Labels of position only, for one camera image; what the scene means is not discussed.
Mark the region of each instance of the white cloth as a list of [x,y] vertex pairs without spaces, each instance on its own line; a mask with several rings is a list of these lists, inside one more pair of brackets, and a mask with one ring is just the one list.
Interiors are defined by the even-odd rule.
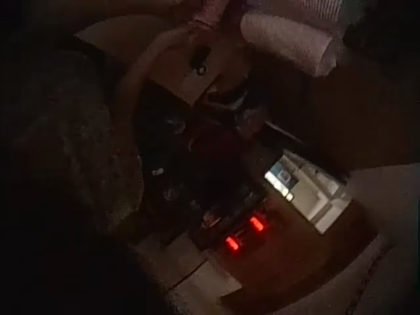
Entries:
[[248,0],[256,12],[241,21],[245,40],[284,57],[306,73],[327,75],[343,52],[348,23],[365,0]]

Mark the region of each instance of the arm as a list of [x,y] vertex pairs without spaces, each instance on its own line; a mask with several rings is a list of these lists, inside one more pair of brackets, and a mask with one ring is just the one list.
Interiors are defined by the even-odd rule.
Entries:
[[128,69],[115,91],[112,116],[116,125],[131,122],[140,90],[157,57],[170,46],[182,43],[187,35],[187,27],[175,28],[158,35]]

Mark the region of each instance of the floor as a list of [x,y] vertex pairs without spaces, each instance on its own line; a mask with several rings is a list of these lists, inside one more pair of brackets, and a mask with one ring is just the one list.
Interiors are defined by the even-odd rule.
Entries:
[[[418,187],[420,164],[353,172],[348,188],[354,199],[369,208],[368,214],[381,233],[338,276],[274,314],[406,314],[398,312],[416,283]],[[186,236],[166,249],[156,239],[148,238],[137,249],[166,288],[209,258],[199,253]],[[235,279],[206,261],[170,296],[187,314],[228,314],[218,298],[238,288]]]

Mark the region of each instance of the person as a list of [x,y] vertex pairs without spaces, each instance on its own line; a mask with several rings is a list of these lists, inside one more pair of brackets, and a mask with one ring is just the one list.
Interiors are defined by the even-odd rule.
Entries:
[[86,14],[59,21],[63,25],[53,31],[17,32],[18,24],[2,34],[8,44],[0,73],[5,314],[177,313],[136,253],[109,233],[142,199],[129,121],[138,92],[156,57],[182,42],[188,30],[159,35],[108,105],[89,59],[51,44],[111,16],[97,9],[90,22]]
[[[141,203],[142,168],[131,117],[156,58],[171,45],[186,43],[189,32],[179,26],[159,34],[108,100],[93,62],[82,52],[54,47],[66,34],[111,14],[156,7],[147,1],[107,3],[106,8],[86,4],[80,16],[70,14],[63,22],[37,27],[27,22],[25,30],[9,36],[0,93],[2,141],[26,156],[33,177],[85,205],[103,232],[112,231]],[[160,13],[170,9],[162,7]]]

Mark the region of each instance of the glowing red light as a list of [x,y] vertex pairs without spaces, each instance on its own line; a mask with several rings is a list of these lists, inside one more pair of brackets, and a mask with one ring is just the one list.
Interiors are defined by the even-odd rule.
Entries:
[[258,232],[261,232],[262,230],[264,230],[264,225],[256,217],[251,217],[249,219],[249,222],[252,223],[252,225],[254,226],[254,228],[257,229]]
[[236,251],[236,250],[238,250],[239,249],[239,245],[238,245],[238,243],[236,243],[236,241],[233,239],[233,238],[231,238],[230,236],[228,237],[228,238],[226,238],[226,243],[229,245],[229,247],[231,248],[231,249],[233,249],[234,251]]

